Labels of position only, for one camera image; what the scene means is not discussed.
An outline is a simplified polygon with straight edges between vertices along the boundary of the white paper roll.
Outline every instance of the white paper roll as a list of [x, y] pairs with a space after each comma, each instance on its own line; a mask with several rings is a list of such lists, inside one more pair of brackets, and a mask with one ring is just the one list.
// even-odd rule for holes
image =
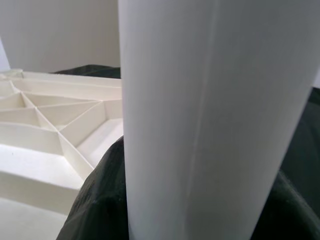
[[317, 0], [119, 0], [131, 240], [248, 240], [320, 63]]

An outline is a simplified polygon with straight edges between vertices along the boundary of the white surface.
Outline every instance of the white surface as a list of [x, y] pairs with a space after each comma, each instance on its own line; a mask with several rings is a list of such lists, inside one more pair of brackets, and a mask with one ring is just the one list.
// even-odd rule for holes
[[93, 167], [96, 167], [99, 160], [105, 154], [106, 149], [109, 149], [123, 135], [123, 120], [110, 119], [100, 125], [90, 136], [80, 143], [77, 149]]
[[120, 0], [131, 240], [248, 240], [320, 65], [320, 1]]
[[12, 68], [55, 72], [118, 67], [117, 0], [1, 0], [0, 35]]
[[3, 240], [55, 240], [67, 216], [0, 198], [0, 233]]
[[0, 72], [7, 71], [9, 69], [10, 69], [10, 65], [8, 62], [6, 51], [0, 38]]
[[84, 180], [123, 134], [121, 80], [0, 74], [0, 224], [14, 226], [1, 225], [1, 236], [55, 239]]

